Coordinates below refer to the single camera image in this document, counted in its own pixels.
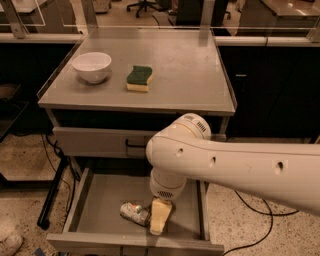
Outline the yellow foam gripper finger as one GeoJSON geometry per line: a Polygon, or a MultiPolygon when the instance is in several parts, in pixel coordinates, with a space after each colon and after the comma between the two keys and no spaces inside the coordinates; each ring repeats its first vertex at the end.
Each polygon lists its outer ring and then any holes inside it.
{"type": "Polygon", "coordinates": [[[172,202],[154,198],[151,205],[150,233],[161,235],[172,210],[172,202]]]}

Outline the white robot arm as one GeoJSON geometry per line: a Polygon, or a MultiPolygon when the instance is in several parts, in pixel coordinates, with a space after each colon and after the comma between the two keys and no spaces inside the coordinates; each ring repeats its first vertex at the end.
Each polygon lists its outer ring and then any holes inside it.
{"type": "Polygon", "coordinates": [[[194,179],[320,214],[319,145],[216,142],[208,123],[188,113],[149,140],[146,156],[150,189],[162,200],[194,179]]]}

